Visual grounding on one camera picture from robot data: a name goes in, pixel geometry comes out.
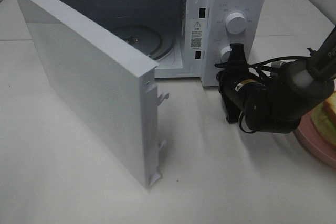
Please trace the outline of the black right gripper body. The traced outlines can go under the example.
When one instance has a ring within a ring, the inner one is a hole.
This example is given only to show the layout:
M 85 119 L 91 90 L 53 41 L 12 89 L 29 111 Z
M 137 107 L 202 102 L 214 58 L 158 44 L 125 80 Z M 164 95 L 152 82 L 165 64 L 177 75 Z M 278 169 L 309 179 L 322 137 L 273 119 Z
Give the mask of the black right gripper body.
M 259 90 L 265 89 L 262 80 L 249 71 L 245 62 L 226 62 L 219 64 L 219 93 L 224 102 L 226 120 L 237 123 L 245 111 L 247 98 Z

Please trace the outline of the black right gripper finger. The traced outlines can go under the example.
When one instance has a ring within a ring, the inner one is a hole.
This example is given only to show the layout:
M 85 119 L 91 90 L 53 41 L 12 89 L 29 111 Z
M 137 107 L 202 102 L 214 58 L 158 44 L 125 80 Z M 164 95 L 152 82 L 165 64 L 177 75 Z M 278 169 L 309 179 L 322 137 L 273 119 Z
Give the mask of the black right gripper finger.
M 228 58 L 228 63 L 238 64 L 238 65 L 247 63 L 245 52 L 244 52 L 244 44 L 231 43 L 230 48 L 231 48 L 231 52 Z

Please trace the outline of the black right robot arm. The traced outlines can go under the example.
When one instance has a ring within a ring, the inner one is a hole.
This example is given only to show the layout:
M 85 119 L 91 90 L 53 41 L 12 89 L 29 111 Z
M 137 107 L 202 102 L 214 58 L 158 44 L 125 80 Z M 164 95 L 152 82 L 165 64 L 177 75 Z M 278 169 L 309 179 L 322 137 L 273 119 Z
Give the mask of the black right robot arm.
M 309 56 L 248 63 L 244 46 L 231 44 L 226 62 L 215 64 L 228 123 L 247 133 L 290 133 L 301 118 L 331 96 L 335 80 L 335 31 Z

